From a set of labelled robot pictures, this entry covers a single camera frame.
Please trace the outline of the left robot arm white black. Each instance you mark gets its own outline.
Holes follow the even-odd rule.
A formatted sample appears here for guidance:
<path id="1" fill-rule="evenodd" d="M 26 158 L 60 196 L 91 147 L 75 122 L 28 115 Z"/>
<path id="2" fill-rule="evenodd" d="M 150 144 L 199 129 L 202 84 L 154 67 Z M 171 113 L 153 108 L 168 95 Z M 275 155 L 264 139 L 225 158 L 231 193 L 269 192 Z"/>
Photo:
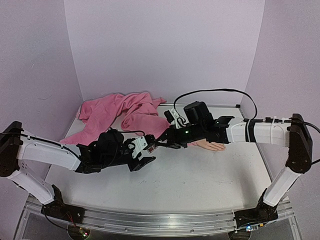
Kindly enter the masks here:
<path id="1" fill-rule="evenodd" d="M 153 156 L 142 156 L 155 143 L 152 134 L 129 139 L 124 139 L 123 134 L 111 128 L 89 145 L 68 145 L 28 134 L 21 122 L 14 121 L 0 134 L 0 176 L 36 197 L 44 215 L 64 218 L 72 211 L 81 212 L 82 208 L 65 204 L 60 189 L 37 176 L 25 161 L 92 174 L 119 165 L 127 165 L 135 172 L 155 160 Z"/>

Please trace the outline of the nail polish bottle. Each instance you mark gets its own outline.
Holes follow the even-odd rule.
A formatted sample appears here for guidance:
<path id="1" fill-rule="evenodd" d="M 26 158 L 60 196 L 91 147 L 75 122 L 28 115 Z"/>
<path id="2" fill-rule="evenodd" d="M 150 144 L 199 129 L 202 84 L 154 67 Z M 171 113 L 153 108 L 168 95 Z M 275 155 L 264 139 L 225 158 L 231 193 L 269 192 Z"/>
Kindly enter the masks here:
<path id="1" fill-rule="evenodd" d="M 149 154 L 151 154 L 152 152 L 154 152 L 157 149 L 157 147 L 155 145 L 150 146 L 147 151 Z"/>

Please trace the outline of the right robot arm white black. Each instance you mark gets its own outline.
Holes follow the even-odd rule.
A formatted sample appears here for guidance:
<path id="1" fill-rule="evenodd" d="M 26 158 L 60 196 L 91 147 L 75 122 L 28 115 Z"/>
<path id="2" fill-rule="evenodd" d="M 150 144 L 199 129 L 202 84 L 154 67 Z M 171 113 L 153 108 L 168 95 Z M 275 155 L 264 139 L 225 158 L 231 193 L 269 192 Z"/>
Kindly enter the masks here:
<path id="1" fill-rule="evenodd" d="M 313 140 L 300 114 L 290 118 L 266 117 L 248 119 L 235 116 L 213 118 L 203 101 L 196 101 L 184 107 L 188 119 L 182 125 L 175 109 L 164 115 L 171 124 L 155 141 L 155 146 L 172 149 L 186 148 L 189 143 L 205 139 L 221 144 L 258 143 L 288 148 L 284 167 L 260 196 L 254 208 L 234 213 L 236 229 L 264 225 L 278 219 L 277 207 L 282 197 L 296 180 L 312 166 Z"/>

